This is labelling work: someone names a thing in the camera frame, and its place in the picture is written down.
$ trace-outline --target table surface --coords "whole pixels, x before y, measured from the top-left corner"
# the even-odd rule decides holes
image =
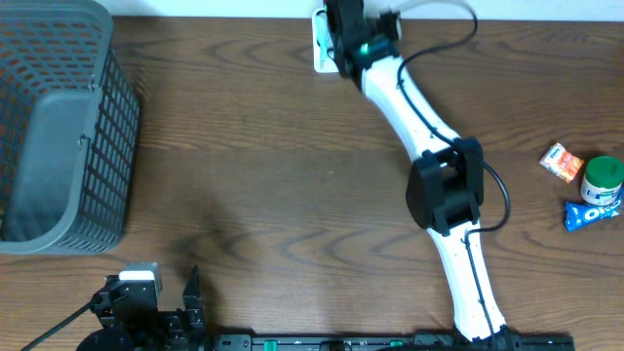
[[[131,261],[163,268],[162,309],[201,269],[212,324],[256,332],[450,329],[440,258],[410,217],[410,162],[352,82],[312,66],[303,19],[116,19],[144,100],[126,237],[98,256],[0,257],[0,349],[83,305]],[[507,183],[509,224],[485,235],[494,295],[521,332],[569,332],[622,350],[624,221],[567,233],[572,184],[538,164],[558,141],[624,158],[624,27],[483,21],[468,45],[409,68],[448,124],[476,136]],[[404,23],[404,53],[459,38],[467,21]],[[502,215],[486,179],[483,224]],[[42,350],[98,328],[82,316]]]

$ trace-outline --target cable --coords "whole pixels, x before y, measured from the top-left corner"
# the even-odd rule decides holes
[[[73,320],[75,320],[76,318],[80,317],[81,314],[85,313],[89,309],[89,305],[90,304],[91,304],[91,302],[89,302],[86,305],[80,307],[80,309],[77,310],[76,312],[74,312],[71,316],[65,318],[62,322],[60,322],[57,325],[55,325],[49,331],[44,332],[41,336],[39,336],[36,339],[32,340],[32,342],[30,342],[24,348],[22,348],[21,351],[32,350],[35,346],[37,346],[38,344],[40,344],[41,342],[46,340],[48,337],[54,335],[56,332],[58,332],[61,329],[65,328]]]
[[[447,143],[450,147],[452,147],[455,151],[457,152],[461,152],[455,145],[455,143],[450,140],[449,138],[447,138],[446,136],[443,136],[437,128],[433,127],[429,121],[427,121],[427,119],[422,115],[422,113],[418,110],[418,108],[413,104],[413,102],[411,101],[410,97],[408,96],[408,93],[406,92],[406,89],[404,87],[404,79],[402,78],[402,73],[403,70],[405,69],[405,67],[408,65],[408,63],[410,63],[412,60],[421,57],[423,55],[427,55],[427,54],[435,54],[438,53],[440,51],[443,50],[448,50],[448,49],[452,49],[452,48],[456,48],[459,47],[461,45],[466,44],[467,42],[469,42],[470,40],[472,40],[472,38],[475,37],[475,35],[477,34],[477,30],[479,29],[479,20],[477,19],[477,14],[475,14],[475,11],[466,3],[460,2],[460,1],[453,1],[453,0],[422,0],[422,1],[408,1],[405,4],[402,4],[398,9],[402,12],[407,11],[407,10],[411,10],[414,9],[416,7],[422,6],[422,5],[426,5],[426,4],[430,4],[430,3],[448,3],[448,4],[452,4],[458,7],[463,8],[464,10],[468,11],[470,13],[470,15],[472,16],[472,20],[474,23],[473,29],[472,31],[466,35],[464,38],[456,41],[456,42],[452,42],[450,44],[443,44],[443,45],[437,45],[434,47],[431,47],[429,49],[425,49],[422,51],[417,52],[416,54],[411,55],[410,57],[406,58],[401,65],[399,66],[399,69],[397,71],[397,81],[399,88],[401,89],[401,93],[403,94],[403,96],[406,99],[406,102],[408,103],[408,105],[411,107],[411,109],[415,112],[415,114],[418,116],[418,118],[420,119],[420,121],[427,127],[427,129],[429,129],[429,131],[436,136],[437,138],[439,138],[440,140],[442,140],[443,142]],[[488,313],[488,308],[486,307],[486,301],[484,299],[484,295],[481,289],[481,284],[479,282],[479,276],[477,274],[477,268],[475,267],[475,260],[473,258],[472,255],[472,250],[470,248],[470,235],[474,234],[474,233],[486,233],[486,232],[493,232],[496,231],[500,228],[502,228],[508,221],[510,213],[511,213],[511,199],[509,197],[509,192],[507,191],[507,187],[505,186],[505,183],[503,182],[502,178],[500,177],[500,175],[498,175],[498,173],[494,170],[494,168],[492,166],[490,166],[485,160],[483,160],[483,158],[477,158],[478,160],[480,160],[483,164],[484,169],[486,169],[486,171],[492,176],[492,178],[496,181],[496,183],[498,184],[498,187],[500,188],[500,192],[503,196],[504,202],[505,202],[505,214],[503,216],[503,218],[500,220],[500,222],[492,227],[488,227],[488,228],[476,228],[476,229],[471,229],[469,231],[466,232],[462,242],[466,245],[466,251],[468,252],[468,258],[470,260],[470,266],[472,268],[472,273],[473,273],[473,277],[475,280],[475,285],[477,286],[477,293],[479,294],[479,303],[481,304],[481,306],[483,307],[484,310],[484,315],[486,316],[486,320],[487,320],[487,326],[489,328],[489,333],[491,334],[491,340],[490,343],[493,347],[494,350],[498,350],[498,345],[497,342],[495,342],[495,334],[494,334],[494,328],[491,322],[491,318],[489,317],[489,313]]]

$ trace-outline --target small packet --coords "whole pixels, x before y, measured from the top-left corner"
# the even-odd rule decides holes
[[[539,160],[539,164],[555,176],[570,183],[583,166],[583,160],[567,152],[561,144],[556,143]]]
[[[617,199],[612,205],[609,206],[594,206],[590,204],[579,205],[573,203],[565,204],[565,229],[571,232],[578,228],[582,228],[593,222],[599,221],[603,218],[611,218],[617,215],[622,215],[624,208],[622,207],[622,195],[624,194],[624,188],[622,188],[617,195]]]

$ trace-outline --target blue snack package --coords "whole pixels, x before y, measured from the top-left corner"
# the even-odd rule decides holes
[[[622,205],[622,195],[624,187],[620,189],[615,202],[609,206],[580,205],[573,203],[565,204],[565,229],[571,232],[582,228],[603,218],[611,218],[621,215],[624,212]]]

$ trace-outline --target white jar with green lid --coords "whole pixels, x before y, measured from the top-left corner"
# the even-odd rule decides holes
[[[611,205],[624,181],[624,164],[614,157],[601,156],[587,164],[581,196],[592,205]]]

